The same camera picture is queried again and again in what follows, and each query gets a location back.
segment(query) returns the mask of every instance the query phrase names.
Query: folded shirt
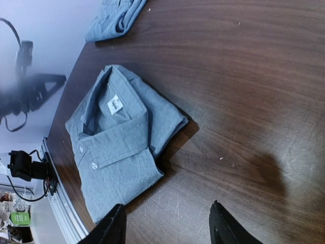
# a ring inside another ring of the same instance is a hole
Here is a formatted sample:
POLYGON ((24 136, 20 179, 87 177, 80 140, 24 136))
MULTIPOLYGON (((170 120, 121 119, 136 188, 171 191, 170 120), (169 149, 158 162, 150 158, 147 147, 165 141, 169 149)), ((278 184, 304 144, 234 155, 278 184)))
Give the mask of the folded shirt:
POLYGON ((147 0, 104 0, 93 20, 86 42, 103 41, 125 35, 147 0))
POLYGON ((119 65, 101 71, 66 123, 95 223, 163 176, 154 160, 187 122, 133 72, 119 65))

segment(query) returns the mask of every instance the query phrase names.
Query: dark wood surface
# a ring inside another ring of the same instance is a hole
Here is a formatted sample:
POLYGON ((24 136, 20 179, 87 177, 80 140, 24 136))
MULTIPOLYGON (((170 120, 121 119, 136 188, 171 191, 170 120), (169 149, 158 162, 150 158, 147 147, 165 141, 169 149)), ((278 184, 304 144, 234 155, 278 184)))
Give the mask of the dark wood surface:
POLYGON ((125 37, 86 44, 48 144, 89 230, 64 123, 108 64, 191 117, 127 206, 127 243, 209 243, 216 199, 264 243, 325 243, 323 1, 152 0, 125 37))

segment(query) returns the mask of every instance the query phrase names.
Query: gray-blue cloth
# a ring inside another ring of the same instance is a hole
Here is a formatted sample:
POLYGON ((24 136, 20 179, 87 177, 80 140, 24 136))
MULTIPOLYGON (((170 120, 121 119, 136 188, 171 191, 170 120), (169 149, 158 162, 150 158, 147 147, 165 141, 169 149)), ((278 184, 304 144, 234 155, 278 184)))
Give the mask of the gray-blue cloth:
POLYGON ((119 65, 101 71, 66 123, 95 223, 163 176, 154 160, 187 122, 133 72, 119 65))
POLYGON ((86 42, 103 41, 125 35, 147 0, 104 0, 93 20, 86 42))

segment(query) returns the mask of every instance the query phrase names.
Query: cable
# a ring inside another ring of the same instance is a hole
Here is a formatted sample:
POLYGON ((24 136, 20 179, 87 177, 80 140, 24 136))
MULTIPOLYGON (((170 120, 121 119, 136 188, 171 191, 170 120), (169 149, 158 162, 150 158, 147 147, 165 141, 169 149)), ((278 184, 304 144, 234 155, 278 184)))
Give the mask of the cable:
POLYGON ((37 151, 37 150, 34 150, 34 151, 30 152, 29 155, 32 155, 34 153, 37 153, 37 157, 39 158, 40 161, 42 161, 42 159, 40 157, 40 154, 39 154, 39 151, 37 151))
POLYGON ((17 42, 18 42, 19 48, 21 48, 20 38, 19 38, 19 35, 18 35, 16 29, 14 28, 14 26, 13 26, 13 25, 8 21, 8 20, 6 20, 6 19, 0 18, 0 21, 6 23, 6 24, 10 27, 10 29, 11 29, 11 30, 13 31, 13 33, 15 34, 15 37, 16 37, 16 39, 17 39, 17 42))
POLYGON ((14 185, 12 184, 12 181, 11 181, 10 177, 7 176, 7 178, 8 178, 8 180, 10 181, 11 187, 12 187, 12 189, 14 189, 15 193, 17 194, 17 196, 20 197, 22 200, 25 200, 25 201, 27 201, 27 202, 37 202, 37 201, 41 200, 42 198, 44 198, 44 197, 46 196, 47 192, 49 191, 49 189, 47 188, 47 189, 46 189, 46 192, 44 192, 43 196, 41 196, 41 197, 39 197, 39 198, 37 198, 37 199, 32 199, 32 200, 30 200, 30 199, 26 199, 26 198, 20 196, 19 193, 16 191, 14 185))
MULTIPOLYGON (((11 185, 7 185, 7 184, 0 184, 0 186, 3 186, 3 187, 11 187, 11 185)), ((32 193, 33 196, 35 196, 34 192, 32 191, 32 189, 28 188, 28 187, 16 187, 16 188, 19 188, 19 189, 27 189, 30 191, 30 193, 32 193)))
POLYGON ((19 131, 20 129, 22 129, 22 128, 26 125, 28 115, 27 115, 27 113, 24 113, 24 114, 25 114, 25 122, 24 122, 22 125, 18 126, 17 128, 14 128, 14 129, 12 129, 12 130, 9 129, 9 127, 8 127, 8 120, 7 120, 7 118, 4 116, 4 118, 5 118, 5 125, 6 125, 6 128, 7 128, 7 130, 8 130, 9 132, 17 132, 17 131, 19 131))

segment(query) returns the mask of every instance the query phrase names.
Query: fabric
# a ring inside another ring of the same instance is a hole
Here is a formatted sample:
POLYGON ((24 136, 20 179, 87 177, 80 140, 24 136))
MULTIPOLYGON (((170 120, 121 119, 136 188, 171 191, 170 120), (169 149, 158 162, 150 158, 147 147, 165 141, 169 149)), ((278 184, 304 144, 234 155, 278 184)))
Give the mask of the fabric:
POLYGON ((154 160, 187 122, 133 72, 118 65, 101 71, 66 123, 95 223, 163 176, 154 160))
POLYGON ((93 20, 86 42, 103 41, 125 35, 147 0, 104 0, 93 20))

